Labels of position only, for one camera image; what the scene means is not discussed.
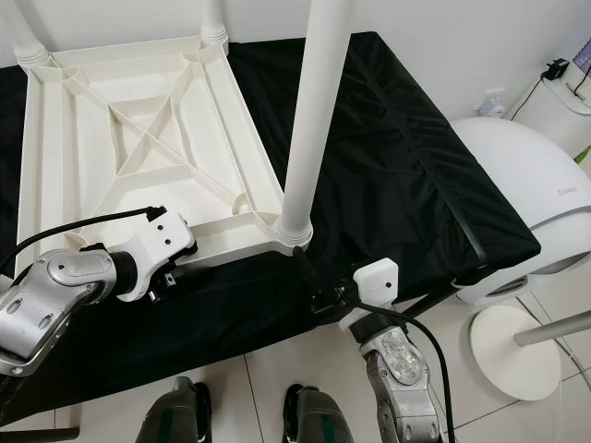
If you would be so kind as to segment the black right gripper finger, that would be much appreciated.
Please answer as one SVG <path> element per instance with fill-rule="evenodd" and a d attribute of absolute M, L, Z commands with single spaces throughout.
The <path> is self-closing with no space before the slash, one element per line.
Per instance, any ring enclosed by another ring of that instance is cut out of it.
<path fill-rule="evenodd" d="M 298 267 L 301 286 L 311 296 L 320 296 L 320 279 L 316 267 L 309 261 L 308 254 L 303 247 L 296 245 L 292 249 L 292 257 L 295 259 Z"/>

